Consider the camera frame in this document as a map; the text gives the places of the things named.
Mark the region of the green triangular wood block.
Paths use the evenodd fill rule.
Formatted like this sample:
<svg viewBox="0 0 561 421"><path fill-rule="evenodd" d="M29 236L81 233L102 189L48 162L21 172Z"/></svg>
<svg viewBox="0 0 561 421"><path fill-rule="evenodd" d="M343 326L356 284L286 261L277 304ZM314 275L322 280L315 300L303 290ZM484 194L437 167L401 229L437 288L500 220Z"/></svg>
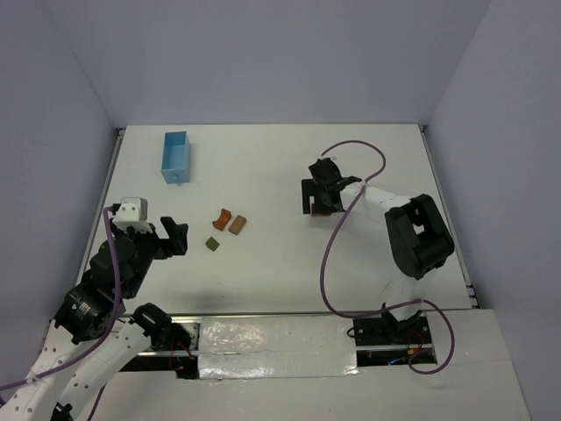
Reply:
<svg viewBox="0 0 561 421"><path fill-rule="evenodd" d="M213 237L209 237L206 242L205 246L212 252L215 252L219 247L220 243Z"/></svg>

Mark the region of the orange arch wood block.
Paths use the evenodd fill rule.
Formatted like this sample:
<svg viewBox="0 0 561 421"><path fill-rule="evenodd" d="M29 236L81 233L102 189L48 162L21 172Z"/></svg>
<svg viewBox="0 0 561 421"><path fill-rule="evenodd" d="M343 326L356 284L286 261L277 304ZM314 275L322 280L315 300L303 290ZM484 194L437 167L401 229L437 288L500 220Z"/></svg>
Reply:
<svg viewBox="0 0 561 421"><path fill-rule="evenodd" d="M220 211L220 215L216 220L212 222L212 225L216 230L223 231L231 221L231 218L231 212L225 208L222 208Z"/></svg>

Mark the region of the light oak rectangular block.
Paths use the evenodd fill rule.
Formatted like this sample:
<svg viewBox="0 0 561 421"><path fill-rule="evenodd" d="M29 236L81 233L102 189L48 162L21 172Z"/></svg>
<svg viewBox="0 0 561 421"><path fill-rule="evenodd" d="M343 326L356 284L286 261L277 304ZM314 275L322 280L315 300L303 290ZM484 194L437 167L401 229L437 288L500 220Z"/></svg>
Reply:
<svg viewBox="0 0 561 421"><path fill-rule="evenodd" d="M228 231L234 235L239 235L239 233L244 228L247 219L241 215L237 215L231 222Z"/></svg>

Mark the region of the blue wooden drawer box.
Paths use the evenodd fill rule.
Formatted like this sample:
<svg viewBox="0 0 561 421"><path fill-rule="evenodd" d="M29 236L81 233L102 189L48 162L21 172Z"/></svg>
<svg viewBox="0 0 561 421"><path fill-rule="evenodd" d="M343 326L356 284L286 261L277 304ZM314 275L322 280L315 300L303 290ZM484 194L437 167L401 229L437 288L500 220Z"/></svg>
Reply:
<svg viewBox="0 0 561 421"><path fill-rule="evenodd" d="M182 184L190 179L190 142L186 132L166 132L161 174L167 184Z"/></svg>

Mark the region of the walnut base block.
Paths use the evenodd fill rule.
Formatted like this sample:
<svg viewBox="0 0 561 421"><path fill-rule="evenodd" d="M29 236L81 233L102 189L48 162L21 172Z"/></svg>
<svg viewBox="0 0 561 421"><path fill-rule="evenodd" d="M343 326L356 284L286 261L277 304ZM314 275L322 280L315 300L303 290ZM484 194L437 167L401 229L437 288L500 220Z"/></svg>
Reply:
<svg viewBox="0 0 561 421"><path fill-rule="evenodd" d="M312 217L329 217L331 212L328 211L319 211L319 210L312 210L310 215Z"/></svg>

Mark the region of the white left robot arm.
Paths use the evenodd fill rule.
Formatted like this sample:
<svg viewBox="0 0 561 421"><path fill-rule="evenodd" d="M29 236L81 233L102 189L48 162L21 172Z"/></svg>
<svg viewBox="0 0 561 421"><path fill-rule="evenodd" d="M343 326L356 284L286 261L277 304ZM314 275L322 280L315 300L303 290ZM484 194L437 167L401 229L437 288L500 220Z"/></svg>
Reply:
<svg viewBox="0 0 561 421"><path fill-rule="evenodd" d="M153 303L140 305L119 329L114 327L124 300L136 296L152 263L188 250L188 225L171 217L160 222L164 239L152 224L128 222L119 228L115 218L104 219L107 239L66 294L26 379L11 386L14 393L1 408L3 420L74 420L138 353L190 350L190 333Z"/></svg>

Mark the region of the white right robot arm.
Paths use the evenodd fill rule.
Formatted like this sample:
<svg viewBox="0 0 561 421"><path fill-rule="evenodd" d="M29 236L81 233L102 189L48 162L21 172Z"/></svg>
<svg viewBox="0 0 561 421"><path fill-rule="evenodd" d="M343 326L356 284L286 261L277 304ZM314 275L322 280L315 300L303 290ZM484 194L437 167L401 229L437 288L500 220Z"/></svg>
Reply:
<svg viewBox="0 0 561 421"><path fill-rule="evenodd" d="M309 166L311 177L302 180L302 209L306 215L340 213L323 252L319 272L320 295L325 307L341 318L379 316L388 337L408 329L421 316L430 274L454 254L455 245L434 199L421 194L399 196L372 187L369 180L344 177L330 158ZM353 213L385 226L389 251L400 275L390 282L392 290L378 310L337 310L326 290L326 269L331 249L347 218Z"/></svg>

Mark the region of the silver tape strip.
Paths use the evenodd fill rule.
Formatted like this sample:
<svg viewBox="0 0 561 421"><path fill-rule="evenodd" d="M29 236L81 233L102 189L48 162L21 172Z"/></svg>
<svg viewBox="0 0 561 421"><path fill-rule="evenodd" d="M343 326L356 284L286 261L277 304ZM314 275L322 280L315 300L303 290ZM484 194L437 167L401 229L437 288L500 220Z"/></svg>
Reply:
<svg viewBox="0 0 561 421"><path fill-rule="evenodd" d="M359 372L348 319L335 316L205 318L202 379L324 378Z"/></svg>

